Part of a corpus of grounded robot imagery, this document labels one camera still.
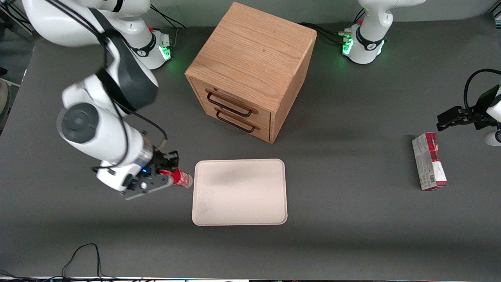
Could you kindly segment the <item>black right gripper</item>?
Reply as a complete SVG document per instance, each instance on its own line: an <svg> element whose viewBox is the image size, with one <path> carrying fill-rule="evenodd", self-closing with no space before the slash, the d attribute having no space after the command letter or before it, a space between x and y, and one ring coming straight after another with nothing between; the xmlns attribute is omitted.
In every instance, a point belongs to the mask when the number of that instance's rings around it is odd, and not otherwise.
<svg viewBox="0 0 501 282"><path fill-rule="evenodd" d="M160 174L160 171L177 168L179 166L179 154L177 151L168 152L168 154L160 150L154 150L151 159L152 174Z"/></svg>

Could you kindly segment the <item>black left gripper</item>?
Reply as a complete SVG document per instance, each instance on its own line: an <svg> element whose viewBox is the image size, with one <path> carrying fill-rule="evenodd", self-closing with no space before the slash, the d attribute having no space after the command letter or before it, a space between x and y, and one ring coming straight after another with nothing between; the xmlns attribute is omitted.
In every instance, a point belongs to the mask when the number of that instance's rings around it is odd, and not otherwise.
<svg viewBox="0 0 501 282"><path fill-rule="evenodd" d="M494 127L494 118L500 118L499 88L492 88L479 97L474 114L476 130ZM469 124L471 124L470 114L461 106L452 107L437 116L437 130L439 132L450 127Z"/></svg>

